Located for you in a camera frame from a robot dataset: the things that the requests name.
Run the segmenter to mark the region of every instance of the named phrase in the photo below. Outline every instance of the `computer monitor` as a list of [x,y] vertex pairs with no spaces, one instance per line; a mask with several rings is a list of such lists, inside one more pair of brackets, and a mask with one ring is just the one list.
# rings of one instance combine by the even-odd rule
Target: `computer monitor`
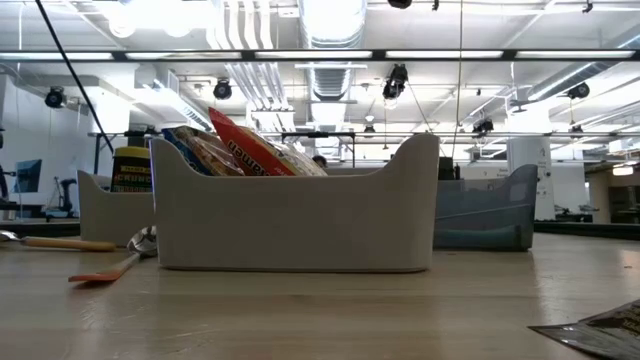
[[13,192],[22,194],[38,192],[41,169],[42,160],[17,162],[16,182],[15,185],[13,185]]

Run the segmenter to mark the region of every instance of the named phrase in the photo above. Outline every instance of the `chip bag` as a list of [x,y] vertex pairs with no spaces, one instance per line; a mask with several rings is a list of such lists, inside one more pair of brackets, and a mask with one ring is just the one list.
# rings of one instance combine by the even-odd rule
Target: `chip bag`
[[235,156],[246,175],[315,176],[326,175],[317,165],[310,170],[306,157],[286,146],[274,146],[251,129],[236,125],[226,115],[209,108],[209,117],[220,139]]
[[215,135],[188,126],[163,129],[162,134],[197,172],[209,176],[244,175],[233,155]]

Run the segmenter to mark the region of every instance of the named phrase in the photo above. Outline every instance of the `wooden table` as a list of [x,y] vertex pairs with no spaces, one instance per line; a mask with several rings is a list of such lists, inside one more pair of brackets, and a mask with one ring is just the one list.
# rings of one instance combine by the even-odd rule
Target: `wooden table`
[[530,253],[437,252],[420,274],[146,261],[111,286],[66,282],[124,256],[0,249],[0,358],[585,359],[526,326],[640,298],[640,242],[542,234]]

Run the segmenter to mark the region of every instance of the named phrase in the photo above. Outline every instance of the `person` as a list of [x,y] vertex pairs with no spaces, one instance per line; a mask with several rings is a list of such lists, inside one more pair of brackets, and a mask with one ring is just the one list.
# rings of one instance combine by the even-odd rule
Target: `person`
[[324,156],[316,155],[313,157],[313,161],[315,161],[315,163],[318,164],[318,166],[320,166],[321,168],[327,168],[327,159]]

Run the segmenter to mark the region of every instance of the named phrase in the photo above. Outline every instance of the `black cable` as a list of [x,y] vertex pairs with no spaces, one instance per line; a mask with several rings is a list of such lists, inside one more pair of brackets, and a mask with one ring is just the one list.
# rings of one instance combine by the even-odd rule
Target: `black cable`
[[51,21],[49,20],[47,11],[44,9],[44,6],[42,6],[42,0],[36,0],[36,4],[38,5],[38,9],[40,9],[40,14],[44,19],[44,22],[47,24],[49,33],[51,33],[51,37],[53,38],[53,41],[56,43],[56,47],[58,48],[60,55],[62,55],[62,58],[64,59],[65,64],[67,64],[67,68],[69,69],[69,72],[71,72],[71,76],[73,77],[73,80],[76,82],[76,85],[78,85],[78,88],[82,93],[82,97],[84,98],[84,101],[86,101],[87,106],[89,106],[89,111],[91,111],[93,120],[96,122],[96,125],[98,125],[98,129],[100,130],[100,135],[104,138],[104,141],[107,142],[107,146],[109,146],[109,150],[111,150],[111,154],[113,154],[113,145],[111,145],[111,141],[107,137],[107,134],[105,134],[104,129],[102,128],[102,124],[98,119],[98,113],[96,113],[96,109],[93,107],[93,104],[89,99],[89,95],[87,95],[87,92],[84,90],[84,86],[82,86],[82,83],[80,82],[80,79],[76,74],[76,71],[73,69],[73,66],[71,65],[71,61],[69,61],[69,57],[67,57],[67,53],[64,52],[64,49],[62,48],[62,44],[60,44],[60,40],[58,39],[58,35],[56,35],[56,31],[53,29],[53,25],[51,25]]

